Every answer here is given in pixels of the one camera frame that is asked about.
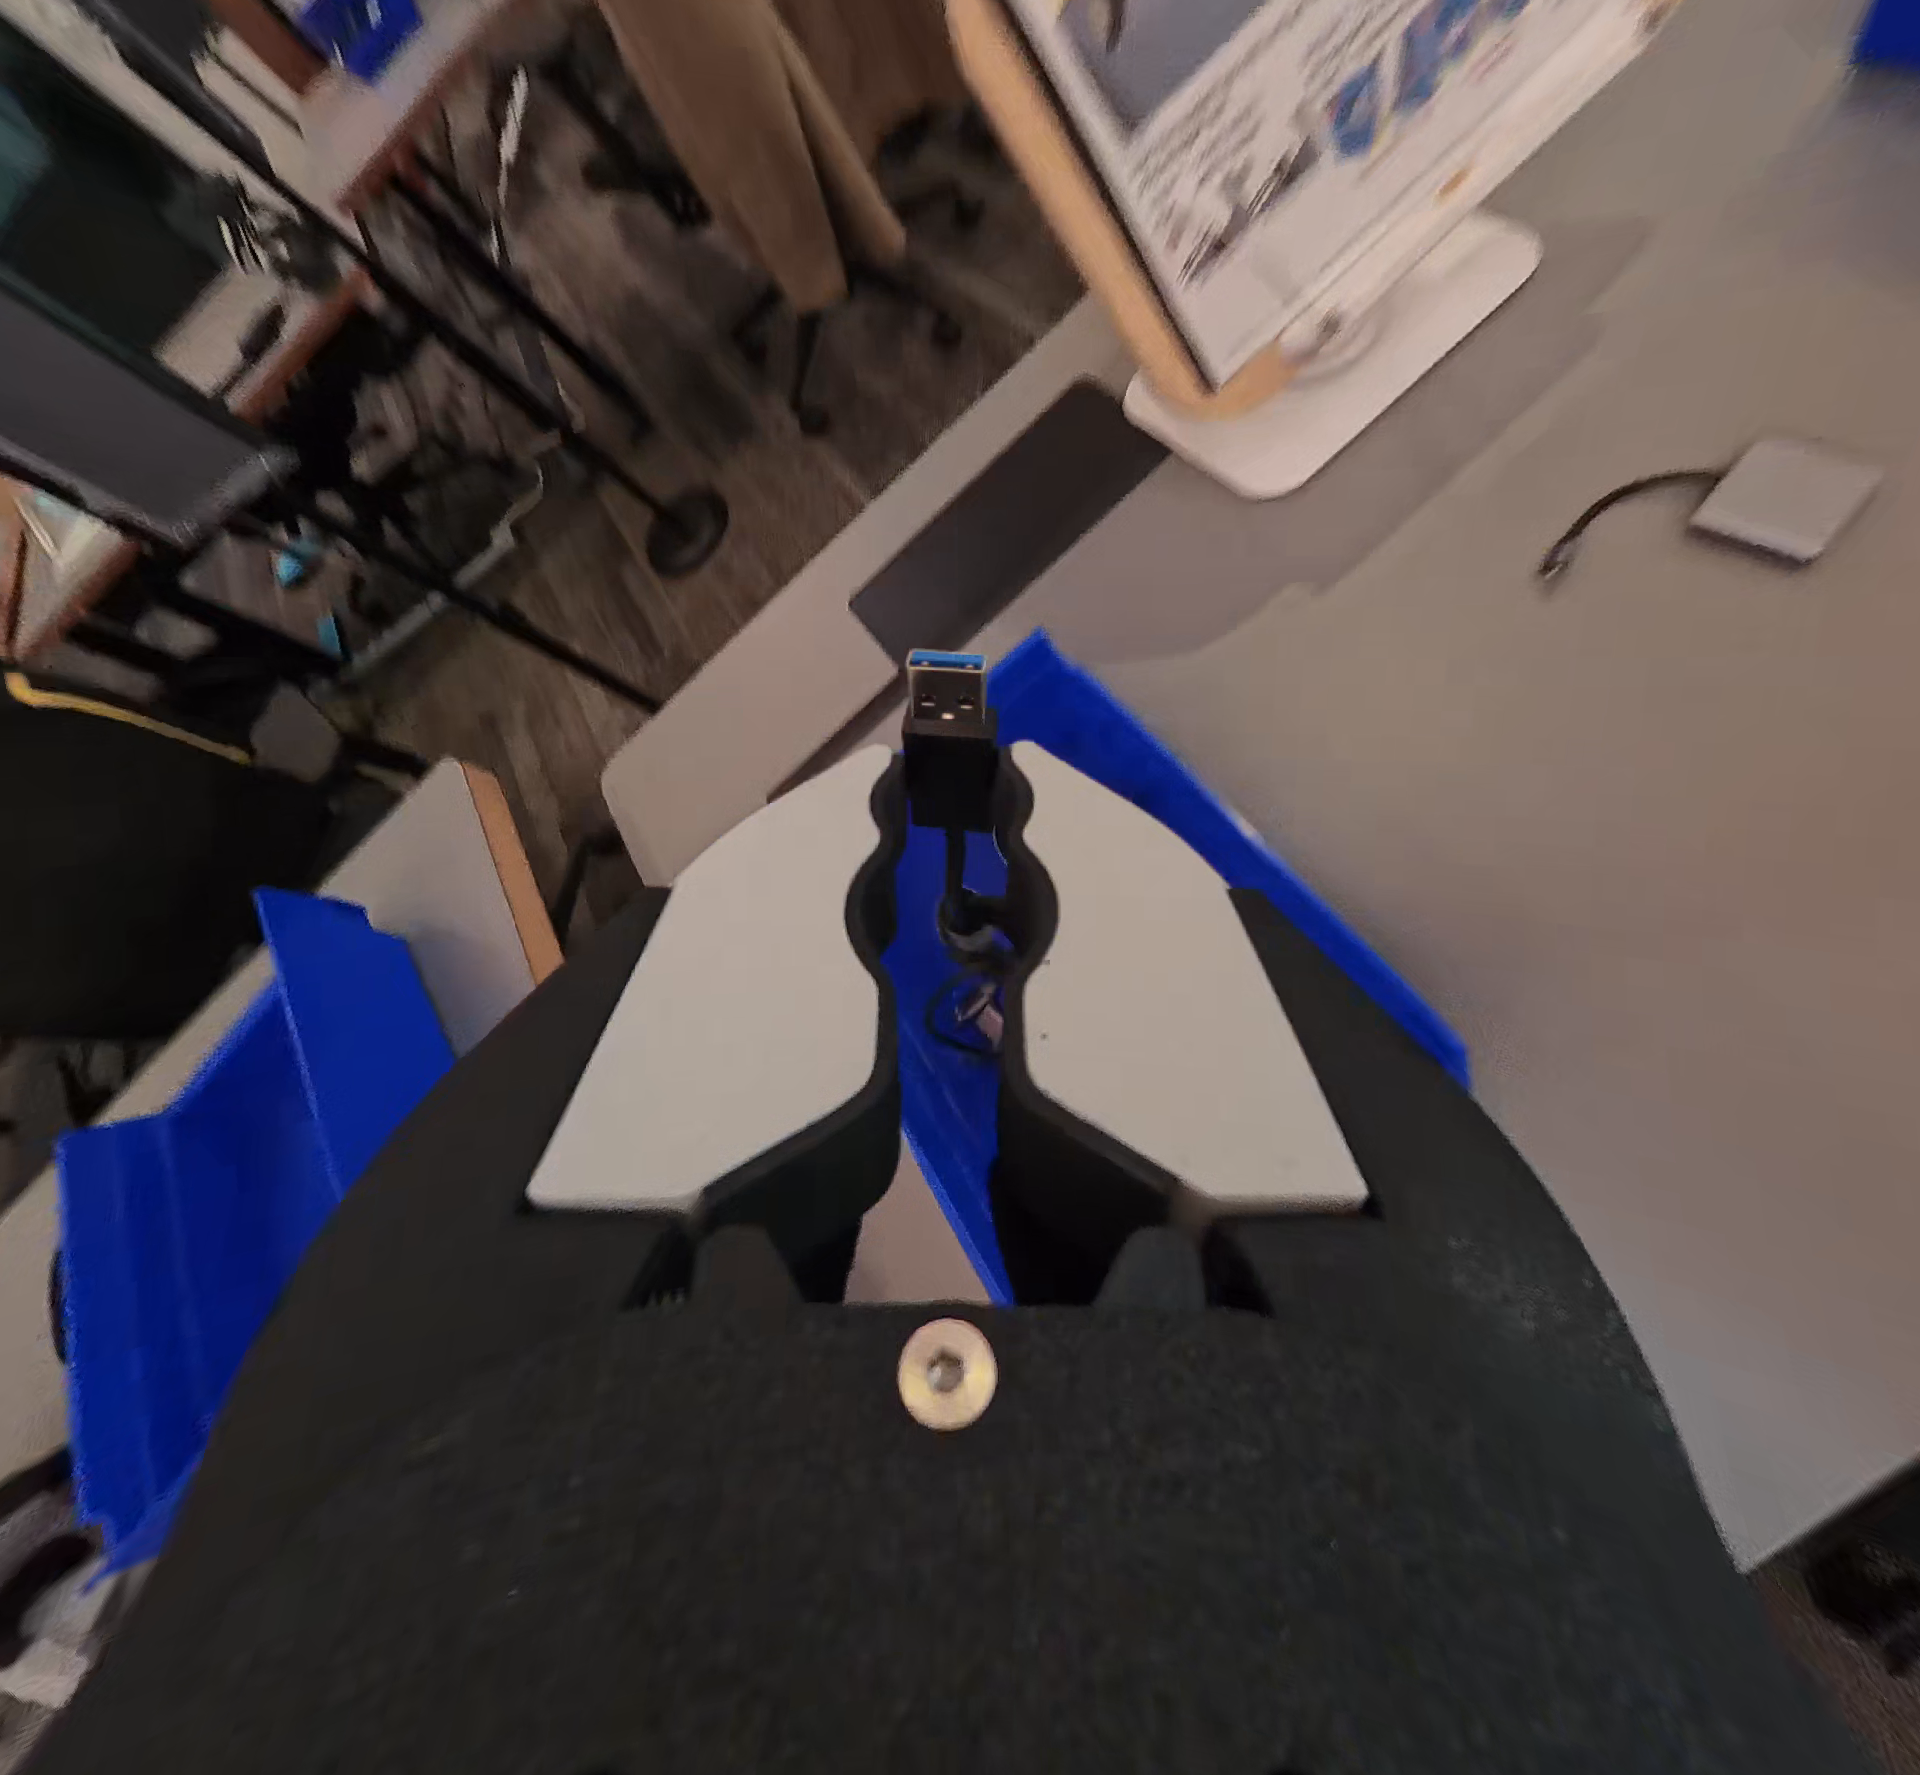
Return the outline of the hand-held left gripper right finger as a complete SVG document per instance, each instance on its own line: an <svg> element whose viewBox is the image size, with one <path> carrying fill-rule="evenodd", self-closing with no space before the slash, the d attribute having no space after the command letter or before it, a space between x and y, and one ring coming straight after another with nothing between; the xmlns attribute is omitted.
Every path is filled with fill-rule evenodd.
<svg viewBox="0 0 1920 1775"><path fill-rule="evenodd" d="M1001 787L1008 1195L1032 1215L1360 1211L1366 1179L1224 877L1030 739Z"/></svg>

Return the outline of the black round stand base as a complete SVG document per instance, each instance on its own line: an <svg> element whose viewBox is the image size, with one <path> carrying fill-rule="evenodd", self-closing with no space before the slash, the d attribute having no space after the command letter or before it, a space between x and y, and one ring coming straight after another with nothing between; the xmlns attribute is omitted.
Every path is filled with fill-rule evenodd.
<svg viewBox="0 0 1920 1775"><path fill-rule="evenodd" d="M689 487L653 507L644 561L662 579L684 579L716 555L731 529L731 509L711 485Z"/></svg>

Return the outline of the tan hanging cloth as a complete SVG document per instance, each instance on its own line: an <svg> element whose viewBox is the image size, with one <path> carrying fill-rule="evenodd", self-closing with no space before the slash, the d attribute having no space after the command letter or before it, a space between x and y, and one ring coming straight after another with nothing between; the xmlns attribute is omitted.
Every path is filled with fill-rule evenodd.
<svg viewBox="0 0 1920 1775"><path fill-rule="evenodd" d="M592 0L720 223L799 313L902 263L884 141L967 101L945 0Z"/></svg>

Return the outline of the small blue shelf bin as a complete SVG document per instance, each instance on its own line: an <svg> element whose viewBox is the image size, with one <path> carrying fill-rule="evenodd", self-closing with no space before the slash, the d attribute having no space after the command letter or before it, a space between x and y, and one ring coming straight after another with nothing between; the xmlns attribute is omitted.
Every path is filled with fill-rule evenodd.
<svg viewBox="0 0 1920 1775"><path fill-rule="evenodd" d="M353 79L380 81L423 29L416 0L307 0L296 31Z"/></svg>

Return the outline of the white document stand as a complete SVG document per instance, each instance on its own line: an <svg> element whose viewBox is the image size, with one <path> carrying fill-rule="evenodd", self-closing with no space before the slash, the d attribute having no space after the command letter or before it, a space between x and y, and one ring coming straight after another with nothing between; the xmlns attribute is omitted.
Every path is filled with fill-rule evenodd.
<svg viewBox="0 0 1920 1775"><path fill-rule="evenodd" d="M1251 409L1178 411L1143 371L1121 409L1242 499L1301 491L1524 287L1543 253L1533 227L1478 207Z"/></svg>

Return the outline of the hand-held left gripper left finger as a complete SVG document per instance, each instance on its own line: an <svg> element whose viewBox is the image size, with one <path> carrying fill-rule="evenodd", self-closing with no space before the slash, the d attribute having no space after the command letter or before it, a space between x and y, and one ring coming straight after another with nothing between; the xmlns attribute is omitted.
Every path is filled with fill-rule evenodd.
<svg viewBox="0 0 1920 1775"><path fill-rule="evenodd" d="M854 1133L899 1081L893 839L870 743L714 839L672 883L567 1101L539 1211L718 1211L799 1137Z"/></svg>

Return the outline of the wood-edged white desk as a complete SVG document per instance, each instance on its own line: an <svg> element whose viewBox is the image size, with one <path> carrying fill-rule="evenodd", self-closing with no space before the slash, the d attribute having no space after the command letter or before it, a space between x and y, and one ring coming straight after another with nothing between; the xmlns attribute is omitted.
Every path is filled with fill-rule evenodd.
<svg viewBox="0 0 1920 1775"><path fill-rule="evenodd" d="M533 863L500 783L445 759L324 879L406 941L454 1053L466 1055L562 963ZM3 1219L3 1473L68 1437L53 1347L50 1263L58 1175L44 1165Z"/></svg>

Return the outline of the grey usb hub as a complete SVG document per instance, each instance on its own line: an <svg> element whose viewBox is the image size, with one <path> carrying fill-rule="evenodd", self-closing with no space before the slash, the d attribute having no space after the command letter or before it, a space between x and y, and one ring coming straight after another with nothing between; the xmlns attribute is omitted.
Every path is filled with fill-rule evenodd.
<svg viewBox="0 0 1920 1775"><path fill-rule="evenodd" d="M1763 439L1733 461L1636 475L1607 489L1548 543L1535 579L1551 587L1573 567L1593 529L1626 503L1692 495L1686 531L1789 567L1818 561L1854 523L1889 471L1831 443Z"/></svg>

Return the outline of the black metal shelf rack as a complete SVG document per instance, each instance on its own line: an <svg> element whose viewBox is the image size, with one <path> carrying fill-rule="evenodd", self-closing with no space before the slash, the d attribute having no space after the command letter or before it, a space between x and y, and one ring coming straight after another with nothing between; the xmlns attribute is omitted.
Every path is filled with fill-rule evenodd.
<svg viewBox="0 0 1920 1775"><path fill-rule="evenodd" d="M302 225L343 251L349 263L424 335L482 377L603 477L630 491L661 519L675 513L617 463L559 407L505 369L456 323L410 287L335 219L278 175L264 153L198 83L153 49L104 0L73 0L133 49L134 69L196 131L237 159L286 203ZM44 293L5 281L5 471L148 545L201 545L218 523L242 521L292 469L292 453L271 443L225 403L188 387L146 351L97 337L86 321Z"/></svg>

